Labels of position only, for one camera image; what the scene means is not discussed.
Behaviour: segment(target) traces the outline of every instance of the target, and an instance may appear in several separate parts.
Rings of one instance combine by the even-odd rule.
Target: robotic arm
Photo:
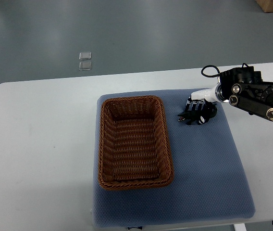
[[[204,74],[208,67],[215,68],[218,74],[213,76]],[[206,77],[217,77],[218,83],[211,89],[192,93],[184,112],[178,115],[178,121],[193,120],[194,118],[189,118],[191,112],[198,111],[198,123],[208,122],[216,114],[214,102],[229,102],[230,105],[247,111],[250,115],[273,121],[273,82],[263,82],[261,72],[254,71],[253,66],[242,64],[242,67],[220,73],[216,66],[208,65],[201,73]]]

